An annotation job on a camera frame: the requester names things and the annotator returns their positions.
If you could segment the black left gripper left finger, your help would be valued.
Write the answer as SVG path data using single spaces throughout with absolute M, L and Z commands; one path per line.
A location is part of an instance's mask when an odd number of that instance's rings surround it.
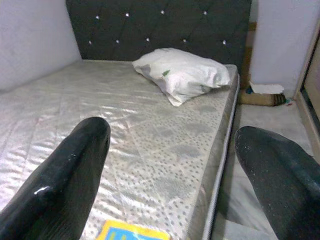
M 1 211 L 1 239 L 80 239 L 99 189 L 110 138 L 105 119 L 82 120 Z

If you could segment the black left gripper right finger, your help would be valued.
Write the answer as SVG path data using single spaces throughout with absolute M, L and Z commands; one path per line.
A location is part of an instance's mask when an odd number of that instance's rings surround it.
M 296 142 L 253 126 L 234 136 L 237 159 L 280 240 L 320 238 L 320 165 Z

